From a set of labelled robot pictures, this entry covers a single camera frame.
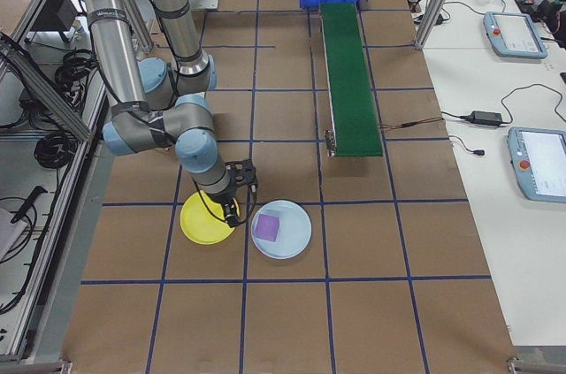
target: conveyor belt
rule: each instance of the conveyor belt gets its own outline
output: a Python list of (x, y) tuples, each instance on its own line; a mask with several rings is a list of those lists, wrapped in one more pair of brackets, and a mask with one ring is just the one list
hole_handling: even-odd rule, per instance
[(356, 7), (321, 4), (320, 10), (333, 114), (329, 150), (334, 156), (382, 156)]

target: black cable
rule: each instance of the black cable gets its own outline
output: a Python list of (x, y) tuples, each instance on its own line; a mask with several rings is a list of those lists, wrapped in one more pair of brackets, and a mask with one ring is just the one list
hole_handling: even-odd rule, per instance
[(65, 51), (65, 52), (76, 50), (76, 48), (75, 49), (62, 49), (61, 47), (56, 47), (55, 45), (44, 44), (43, 42), (38, 42), (38, 41), (34, 41), (34, 40), (28, 40), (28, 41), (26, 41), (26, 43), (41, 45), (42, 47), (47, 47), (48, 49), (54, 49), (54, 50)]
[(416, 126), (416, 125), (431, 124), (431, 123), (434, 123), (434, 122), (440, 122), (442, 120), (444, 120), (444, 118), (442, 116), (437, 116), (437, 117), (434, 117), (434, 118), (415, 120), (415, 121), (412, 121), (412, 122), (404, 122), (404, 123), (399, 124), (399, 125), (379, 124), (379, 128), (384, 133), (387, 133), (387, 132), (393, 131), (395, 129), (404, 129), (404, 128), (410, 128), (410, 127)]
[(504, 13), (505, 9), (507, 8), (507, 3), (505, 2), (505, 0), (501, 0), (501, 2), (503, 3), (503, 9), (501, 10), (501, 13)]
[(91, 50), (73, 50), (63, 56), (63, 64), (55, 71), (58, 93), (79, 113), (82, 113), (88, 92), (82, 81), (88, 82), (88, 76), (96, 67)]
[[(67, 165), (67, 168), (65, 169), (65, 173), (63, 174), (63, 178), (61, 179), (61, 182), (65, 181), (65, 178), (70, 171), (69, 167), (70, 165)], [(41, 254), (43, 242), (45, 241), (45, 236), (47, 235), (47, 232), (50, 229), (51, 219), (55, 214), (55, 205), (57, 203), (57, 199), (59, 195), (61, 194), (61, 188), (62, 187), (59, 187), (59, 185), (57, 185), (57, 189), (53, 194), (53, 200), (51, 201), (49, 215), (47, 216), (47, 219), (45, 220), (45, 225), (35, 242), (35, 248), (34, 248), (34, 253), (32, 255), (32, 260), (30, 263), (27, 264), (27, 275), (24, 280), (24, 283), (20, 288), (20, 290), (17, 293), (14, 293), (14, 297), (10, 301), (8, 301), (5, 304), (0, 304), (0, 315), (6, 314), (7, 312), (10, 312), (12, 309), (14, 309), (18, 305), (19, 301), (21, 301), (21, 298), (27, 292), (27, 287), (29, 286), (29, 282), (31, 281), (34, 268), (37, 265), (37, 260), (39, 259), (39, 256)]]
[(554, 88), (550, 88), (550, 87), (548, 87), (548, 86), (546, 86), (546, 85), (544, 85), (544, 84), (535, 83), (535, 84), (527, 85), (527, 86), (525, 86), (525, 87), (517, 87), (517, 88), (514, 88), (514, 89), (512, 89), (511, 91), (509, 91), (509, 92), (500, 100), (501, 105), (505, 108), (505, 110), (506, 110), (507, 113), (509, 114), (509, 118), (511, 119), (509, 122), (502, 122), (502, 124), (509, 125), (509, 124), (512, 124), (512, 123), (513, 123), (513, 115), (511, 114), (511, 111), (509, 110), (509, 108), (507, 107), (507, 105), (504, 103), (504, 100), (505, 100), (506, 98), (510, 97), (510, 96), (511, 96), (513, 93), (515, 93), (516, 91), (519, 91), (519, 90), (521, 90), (521, 89), (532, 88), (532, 87), (543, 87), (543, 88), (546, 88), (546, 89), (552, 91), (553, 93), (556, 93), (558, 96), (560, 96), (560, 99), (558, 100), (558, 103), (557, 103), (556, 106), (555, 106), (555, 113), (556, 113), (556, 115), (558, 115), (558, 117), (559, 117), (560, 119), (562, 119), (564, 122), (566, 122), (566, 118), (558, 112), (558, 106), (560, 106), (560, 103), (562, 102), (563, 95), (562, 95), (559, 91), (555, 90)]
[(443, 115), (451, 116), (452, 118), (458, 118), (458, 119), (462, 118), (462, 116), (460, 115), (453, 115), (452, 113), (448, 113), (447, 111), (441, 111), (440, 113), (442, 113)]
[[(19, 200), (19, 201), (24, 202), (26, 199), (24, 199), (22, 197), (3, 197), (3, 198), (0, 199), (0, 202), (5, 201), (5, 200)], [(35, 205), (32, 204), (30, 206), (30, 209), (34, 212), (33, 218), (30, 218), (27, 214), (24, 215), (24, 217), (23, 217), (27, 221), (27, 227), (29, 228), (28, 233), (24, 237), (24, 240), (21, 240), (19, 243), (14, 244), (10, 248), (10, 250), (8, 250), (6, 252), (6, 255), (4, 255), (4, 259), (2, 261), (0, 261), (0, 263), (6, 263), (8, 261), (11, 261), (11, 259), (18, 256), (24, 250), (24, 248), (26, 248), (29, 241), (31, 241), (31, 237), (32, 237), (32, 234), (35, 230), (35, 225), (37, 223), (38, 217), (37, 217), (37, 209), (35, 208)]]
[[(203, 196), (201, 195), (201, 189), (198, 187), (198, 184), (196, 183), (196, 181), (193, 179), (193, 184), (195, 184), (195, 188), (196, 188), (196, 192), (198, 193), (199, 197), (201, 198), (201, 202), (203, 202), (204, 207), (206, 208), (206, 210), (209, 212), (209, 214), (215, 218), (216, 220), (226, 223), (226, 221), (222, 218), (217, 217), (214, 213), (212, 213), (212, 210), (209, 208), (209, 205), (206, 204), (206, 201), (204, 200)], [(246, 217), (240, 221), (238, 220), (238, 224), (237, 226), (240, 225), (244, 225), (249, 221), (249, 218), (251, 216), (251, 214), (253, 213), (254, 209), (256, 208), (256, 204), (257, 204), (257, 193), (254, 191), (250, 191), (250, 187), (248, 186), (248, 194), (251, 193), (252, 196), (252, 205), (251, 205), (251, 209), (247, 210), (246, 213)]]
[(467, 5), (466, 3), (463, 3), (461, 1), (446, 1), (444, 4), (461, 4), (465, 7), (468, 7), (470, 10), (472, 10), (474, 13), (480, 15), (480, 16), (484, 16), (485, 13), (482, 13), (480, 11), (475, 10), (473, 7), (470, 7), (469, 5)]
[(10, 124), (4, 124), (4, 125), (0, 125), (0, 129), (11, 129), (14, 128), (16, 126), (20, 126), (21, 124), (24, 124), (27, 122), (27, 116), (28, 116), (28, 111), (26, 109), (24, 109), (21, 114), (19, 115), (18, 120), (15, 120), (13, 122), (11, 122)]
[(76, 149), (76, 141), (70, 139), (64, 131), (56, 131), (37, 142), (34, 157), (44, 168), (58, 169), (73, 160)]
[(460, 138), (460, 137), (457, 136), (457, 135), (449, 135), (448, 137), (449, 137), (449, 138), (456, 138), (456, 139), (463, 145), (464, 149), (465, 149), (468, 153), (471, 153), (471, 154), (473, 154), (473, 155), (478, 155), (478, 156), (483, 156), (483, 155), (486, 153), (486, 151), (483, 150), (483, 149), (478, 149), (478, 150), (468, 149), (468, 146), (466, 146), (466, 145), (464, 144), (462, 138)]

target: metal shelf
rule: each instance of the metal shelf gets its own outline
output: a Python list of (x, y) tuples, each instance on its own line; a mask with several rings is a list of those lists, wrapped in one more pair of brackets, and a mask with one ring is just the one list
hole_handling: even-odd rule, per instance
[[(34, 35), (35, 42), (54, 45), (63, 45), (57, 33), (40, 33)], [(87, 48), (89, 39), (83, 36), (80, 41), (72, 40), (70, 48)], [(32, 43), (27, 45), (34, 60), (38, 62), (42, 70), (50, 77), (58, 68), (63, 51), (54, 50), (42, 45)], [(21, 108), (19, 107), (18, 97), (22, 86), (18, 79), (7, 73), (4, 80), (0, 83), (0, 90), (3, 95), (7, 95), (3, 104), (0, 106), (0, 121), (8, 123), (18, 118)], [(103, 83), (99, 76), (93, 78), (88, 90), (85, 110), (81, 118), (85, 126), (93, 131), (100, 116), (103, 103), (105, 101)], [(53, 217), (50, 221), (49, 231), (42, 244), (36, 266), (24, 297), (19, 304), (7, 314), (0, 316), (0, 328), (4, 328), (7, 333), (0, 341), (0, 361), (17, 361), (21, 357), (24, 346), (26, 345), (27, 328), (34, 314), (35, 304), (41, 292), (43, 281), (47, 270), (50, 267), (51, 257), (57, 245), (57, 239), (61, 232), (65, 216), (69, 209), (69, 204), (73, 192), (77, 187), (78, 178), (92, 145), (91, 141), (79, 143), (76, 154), (68, 166), (69, 172), (65, 181), (61, 184), (61, 191), (56, 202), (53, 202), (57, 190), (57, 182), (63, 176), (66, 167), (60, 168), (57, 175), (56, 170), (42, 168), (34, 159), (34, 148), (46, 132), (37, 131), (30, 125), (22, 125), (14, 130), (0, 134), (0, 160), (3, 166), (0, 169), (0, 183), (3, 184), (3, 192), (0, 197), (17, 196), (26, 198), (31, 190), (41, 185), (48, 190), (48, 193), (41, 195), (37, 202), (38, 221), (34, 231), (37, 237), (45, 226), (47, 216), (53, 207)], [(16, 210), (21, 202), (3, 201), (0, 205), (7, 210)], [(27, 265), (32, 259), (35, 241), (30, 241), (17, 258), (14, 258), (5, 265), (0, 265), (0, 302), (7, 302), (12, 298), (12, 293), (20, 290), (21, 285), (27, 275)]]

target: power adapter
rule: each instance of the power adapter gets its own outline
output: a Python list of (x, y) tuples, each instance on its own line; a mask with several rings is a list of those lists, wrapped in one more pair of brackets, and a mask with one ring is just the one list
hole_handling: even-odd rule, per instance
[(473, 111), (468, 116), (460, 118), (475, 125), (501, 126), (503, 123), (501, 114), (494, 111)]

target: purple sponge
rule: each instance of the purple sponge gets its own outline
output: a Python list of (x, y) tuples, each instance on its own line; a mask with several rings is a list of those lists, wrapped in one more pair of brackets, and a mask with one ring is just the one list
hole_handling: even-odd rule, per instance
[(257, 219), (256, 230), (254, 235), (258, 239), (275, 241), (277, 239), (277, 232), (279, 231), (279, 218), (272, 215), (259, 214)]

